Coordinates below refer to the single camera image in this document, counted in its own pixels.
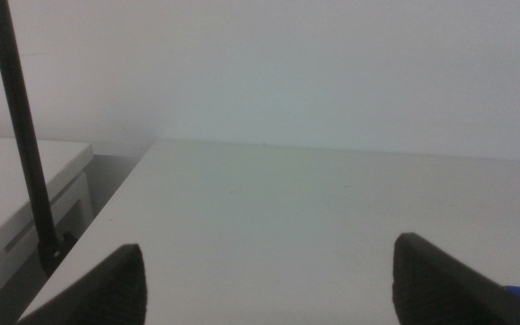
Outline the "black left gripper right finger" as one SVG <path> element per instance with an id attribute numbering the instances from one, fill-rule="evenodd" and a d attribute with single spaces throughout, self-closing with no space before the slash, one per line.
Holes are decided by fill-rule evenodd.
<path id="1" fill-rule="evenodd" d="M 415 233 L 395 241 L 392 300 L 402 324 L 520 325 L 520 295 Z"/>

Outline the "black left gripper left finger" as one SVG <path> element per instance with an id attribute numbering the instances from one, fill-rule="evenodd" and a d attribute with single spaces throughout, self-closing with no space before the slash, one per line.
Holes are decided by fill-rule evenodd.
<path id="1" fill-rule="evenodd" d="M 120 246 L 19 325 L 144 325 L 147 283 L 137 244 Z"/>

